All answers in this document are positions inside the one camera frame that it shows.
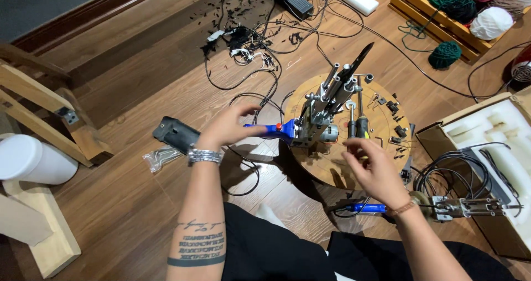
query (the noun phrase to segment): plastic bag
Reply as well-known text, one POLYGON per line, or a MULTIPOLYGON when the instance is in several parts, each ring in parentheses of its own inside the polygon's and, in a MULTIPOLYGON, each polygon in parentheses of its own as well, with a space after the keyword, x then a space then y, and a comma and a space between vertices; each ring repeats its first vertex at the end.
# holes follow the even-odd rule
POLYGON ((182 155, 183 154, 177 149, 169 145, 164 145, 160 149, 143 155, 142 159, 148 163, 151 173, 155 173, 160 170, 164 164, 171 162, 182 155))

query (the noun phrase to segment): metal bracket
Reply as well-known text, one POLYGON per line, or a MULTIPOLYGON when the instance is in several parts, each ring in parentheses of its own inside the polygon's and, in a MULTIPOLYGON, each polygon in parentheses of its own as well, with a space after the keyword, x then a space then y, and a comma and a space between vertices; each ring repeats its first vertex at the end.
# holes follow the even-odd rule
POLYGON ((72 125, 79 120, 79 117, 76 115, 76 112, 66 107, 62 107, 54 113, 63 117, 68 125, 72 125))

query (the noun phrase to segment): wooden crate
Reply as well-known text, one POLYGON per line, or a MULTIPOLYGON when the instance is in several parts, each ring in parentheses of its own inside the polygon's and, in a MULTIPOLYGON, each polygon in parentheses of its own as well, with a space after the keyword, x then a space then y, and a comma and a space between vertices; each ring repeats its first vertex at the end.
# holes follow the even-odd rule
MULTIPOLYGON (((428 19, 436 11, 428 0, 391 0, 389 7, 404 18, 415 21, 419 26, 426 25, 428 19)), ((455 41, 461 47, 461 59, 468 64, 474 64, 479 60, 505 34, 493 40, 481 40, 472 35, 467 27, 448 18, 441 11, 435 14, 424 32, 438 42, 455 41)))

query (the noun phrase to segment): band tattoo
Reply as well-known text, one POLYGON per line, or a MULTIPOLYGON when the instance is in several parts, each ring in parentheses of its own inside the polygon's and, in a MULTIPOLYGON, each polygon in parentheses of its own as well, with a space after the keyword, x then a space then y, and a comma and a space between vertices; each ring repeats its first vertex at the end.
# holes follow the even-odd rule
POLYGON ((225 221, 223 222, 219 222, 219 223, 196 223, 196 219, 193 219, 191 220, 190 222, 188 223, 177 223, 177 227, 180 226, 180 225, 183 225, 185 226, 183 229, 184 230, 187 230, 189 227, 192 227, 194 226, 195 227, 198 227, 197 229, 195 229, 194 231, 207 231, 207 230, 212 230, 212 228, 216 227, 216 225, 221 225, 221 224, 224 224, 225 221))
POLYGON ((180 258, 168 257, 168 264, 176 267, 200 267, 219 264, 225 260, 225 254, 221 255, 224 242, 223 232, 209 235, 185 235, 183 240, 179 242, 180 258))

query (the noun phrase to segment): white foam insert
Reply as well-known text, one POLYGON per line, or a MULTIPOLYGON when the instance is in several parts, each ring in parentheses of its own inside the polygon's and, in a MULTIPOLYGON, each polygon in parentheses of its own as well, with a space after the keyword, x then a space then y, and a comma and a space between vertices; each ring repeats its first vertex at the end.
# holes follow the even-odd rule
POLYGON ((472 148, 478 159, 488 168, 501 189, 511 199, 508 205, 518 205, 508 186, 498 177, 488 161, 479 152, 487 150, 492 155, 498 169, 518 191, 518 200, 524 209, 518 217, 518 210, 507 210, 507 217, 531 249, 531 126, 525 117, 512 104, 504 100, 483 108, 474 114, 454 121, 443 127, 458 149, 487 142, 503 142, 472 148))

